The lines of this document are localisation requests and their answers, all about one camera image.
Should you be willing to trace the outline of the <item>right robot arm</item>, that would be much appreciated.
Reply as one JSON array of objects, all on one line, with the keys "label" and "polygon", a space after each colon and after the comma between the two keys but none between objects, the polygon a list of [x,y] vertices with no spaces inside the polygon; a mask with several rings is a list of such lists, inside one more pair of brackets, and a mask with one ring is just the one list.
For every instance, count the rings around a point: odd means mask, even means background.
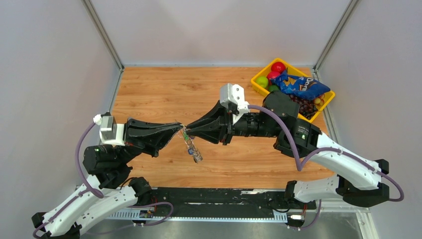
[{"label": "right robot arm", "polygon": [[261,106],[248,104],[242,96],[221,97],[208,113],[188,124],[187,133],[224,145],[235,136],[273,137],[274,148],[293,158],[298,171],[314,162],[334,173],[315,181],[289,181],[284,201],[291,208],[322,199],[342,199],[365,208],[389,201],[389,186],[382,182],[389,172],[388,161],[352,153],[319,127],[298,118],[299,108],[279,91],[267,95]]}]

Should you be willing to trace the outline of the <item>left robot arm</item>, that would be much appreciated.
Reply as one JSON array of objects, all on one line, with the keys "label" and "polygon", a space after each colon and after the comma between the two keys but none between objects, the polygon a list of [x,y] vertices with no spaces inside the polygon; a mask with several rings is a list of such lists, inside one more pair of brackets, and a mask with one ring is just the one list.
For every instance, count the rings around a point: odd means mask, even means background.
[{"label": "left robot arm", "polygon": [[97,115],[100,144],[80,153],[75,162],[82,185],[49,212],[32,216],[36,239],[78,239],[95,224],[126,207],[143,208],[146,218],[156,213],[158,200],[143,177],[130,177],[129,162],[141,154],[157,157],[183,128],[179,122],[151,123],[129,119],[116,123],[110,114]]}]

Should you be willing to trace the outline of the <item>silver keyring holder with rings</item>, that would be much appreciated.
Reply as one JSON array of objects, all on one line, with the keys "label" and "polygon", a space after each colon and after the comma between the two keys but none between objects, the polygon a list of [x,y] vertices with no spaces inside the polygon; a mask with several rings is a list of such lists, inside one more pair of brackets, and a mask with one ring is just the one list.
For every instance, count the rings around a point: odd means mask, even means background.
[{"label": "silver keyring holder with rings", "polygon": [[[183,141],[184,141],[184,143],[186,145],[187,152],[192,157],[193,161],[195,163],[201,162],[203,160],[203,157],[202,157],[199,149],[194,144],[194,137],[193,136],[189,136],[187,134],[187,127],[184,124],[182,124],[180,122],[179,122],[179,124],[180,124],[181,128],[177,132],[177,135],[179,136],[179,138],[182,138],[183,139]],[[190,138],[189,139],[185,139],[184,136],[183,136],[184,133],[186,133]]]}]

